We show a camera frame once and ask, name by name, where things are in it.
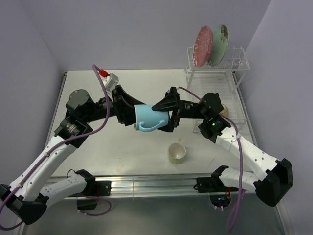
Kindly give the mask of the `blue mug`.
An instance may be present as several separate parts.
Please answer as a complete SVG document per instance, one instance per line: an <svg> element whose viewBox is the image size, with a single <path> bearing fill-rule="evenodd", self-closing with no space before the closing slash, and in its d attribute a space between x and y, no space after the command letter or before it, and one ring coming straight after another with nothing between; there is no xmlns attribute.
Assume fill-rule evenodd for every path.
<svg viewBox="0 0 313 235"><path fill-rule="evenodd" d="M134 106L136 131L152 132L164 127L169 122L168 112L154 111L152 105L140 104Z"/></svg>

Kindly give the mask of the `yellow mug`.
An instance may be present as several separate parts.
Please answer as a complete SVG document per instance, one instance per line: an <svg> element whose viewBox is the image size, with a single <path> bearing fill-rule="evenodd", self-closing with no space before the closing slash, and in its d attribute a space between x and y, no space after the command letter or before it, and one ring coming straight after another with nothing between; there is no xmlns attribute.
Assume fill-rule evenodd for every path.
<svg viewBox="0 0 313 235"><path fill-rule="evenodd" d="M182 144L182 138L179 138L177 142L174 142L168 147L168 161L171 164L179 165L183 162L186 156L186 148Z"/></svg>

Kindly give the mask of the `beige bowl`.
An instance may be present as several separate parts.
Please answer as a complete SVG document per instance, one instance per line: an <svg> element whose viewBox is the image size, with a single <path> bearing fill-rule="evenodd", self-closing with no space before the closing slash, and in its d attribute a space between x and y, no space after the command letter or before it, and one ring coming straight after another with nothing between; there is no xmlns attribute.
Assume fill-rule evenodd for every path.
<svg viewBox="0 0 313 235"><path fill-rule="evenodd" d="M220 111L220 115L224 117L229 117L229 109L226 105L222 104L223 109Z"/></svg>

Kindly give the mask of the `pink polka dot plate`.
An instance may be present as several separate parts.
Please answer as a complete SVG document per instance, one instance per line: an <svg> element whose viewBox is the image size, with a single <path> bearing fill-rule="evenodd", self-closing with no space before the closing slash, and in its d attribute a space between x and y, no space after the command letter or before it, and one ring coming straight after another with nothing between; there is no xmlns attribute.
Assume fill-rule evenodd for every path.
<svg viewBox="0 0 313 235"><path fill-rule="evenodd" d="M210 57L213 47L213 32L209 26L203 26L194 43L193 63L195 67L203 66Z"/></svg>

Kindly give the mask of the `green floral plate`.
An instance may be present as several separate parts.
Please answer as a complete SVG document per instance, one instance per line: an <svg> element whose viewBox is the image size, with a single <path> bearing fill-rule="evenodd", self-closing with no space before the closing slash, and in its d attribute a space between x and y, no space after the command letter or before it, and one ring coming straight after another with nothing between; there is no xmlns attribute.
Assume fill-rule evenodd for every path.
<svg viewBox="0 0 313 235"><path fill-rule="evenodd" d="M210 66L217 66L223 59L229 43L229 30L225 24L219 25L213 32L213 47L208 60Z"/></svg>

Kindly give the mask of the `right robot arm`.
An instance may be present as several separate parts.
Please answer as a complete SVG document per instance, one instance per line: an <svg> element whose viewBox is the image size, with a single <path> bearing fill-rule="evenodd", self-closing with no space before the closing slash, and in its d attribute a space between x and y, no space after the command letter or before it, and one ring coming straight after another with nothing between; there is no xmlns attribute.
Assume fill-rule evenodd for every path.
<svg viewBox="0 0 313 235"><path fill-rule="evenodd" d="M240 169L220 166L211 175L215 190L225 187L254 192L266 205L275 207L293 186L293 169L289 160L273 157L240 135L227 118L218 93L206 93L197 103L180 98L175 87L155 104L154 111L171 111L170 123L163 130L172 132L181 119L202 119L200 133L216 145L228 150L240 161Z"/></svg>

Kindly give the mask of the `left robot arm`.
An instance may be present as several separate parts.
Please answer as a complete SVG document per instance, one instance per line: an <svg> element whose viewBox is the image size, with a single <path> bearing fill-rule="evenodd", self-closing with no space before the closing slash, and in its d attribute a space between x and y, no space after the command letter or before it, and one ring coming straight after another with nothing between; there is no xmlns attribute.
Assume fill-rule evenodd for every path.
<svg viewBox="0 0 313 235"><path fill-rule="evenodd" d="M135 105L142 102L128 95L120 85L112 98L94 102L84 89L73 91L66 103L66 116L42 153L10 184L0 186L1 207L9 208L26 225L33 224L55 203L72 195L92 196L96 191L95 177L84 169L73 176L47 186L46 182L63 161L95 134L89 123L116 116L125 126L134 124Z"/></svg>

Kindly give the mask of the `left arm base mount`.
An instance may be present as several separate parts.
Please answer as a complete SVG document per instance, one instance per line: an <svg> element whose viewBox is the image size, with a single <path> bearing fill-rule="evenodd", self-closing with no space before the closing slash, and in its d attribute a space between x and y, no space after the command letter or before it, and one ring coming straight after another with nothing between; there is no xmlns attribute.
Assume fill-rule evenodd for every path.
<svg viewBox="0 0 313 235"><path fill-rule="evenodd" d="M106 181L94 181L93 183L87 183L86 189L82 192L75 193L70 197L76 197L76 208L78 212L88 216L100 216L108 213L112 204L105 197L110 196L112 188L112 182ZM107 206L104 212L91 213L97 206Z"/></svg>

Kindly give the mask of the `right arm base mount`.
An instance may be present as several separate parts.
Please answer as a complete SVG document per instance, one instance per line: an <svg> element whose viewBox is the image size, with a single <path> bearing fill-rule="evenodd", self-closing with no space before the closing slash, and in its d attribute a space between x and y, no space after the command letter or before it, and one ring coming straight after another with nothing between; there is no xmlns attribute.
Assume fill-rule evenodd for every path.
<svg viewBox="0 0 313 235"><path fill-rule="evenodd" d="M198 193L208 193L212 207L216 209L225 209L233 206L231 192L237 192L236 187L227 187L222 182L213 177L199 177L193 189Z"/></svg>

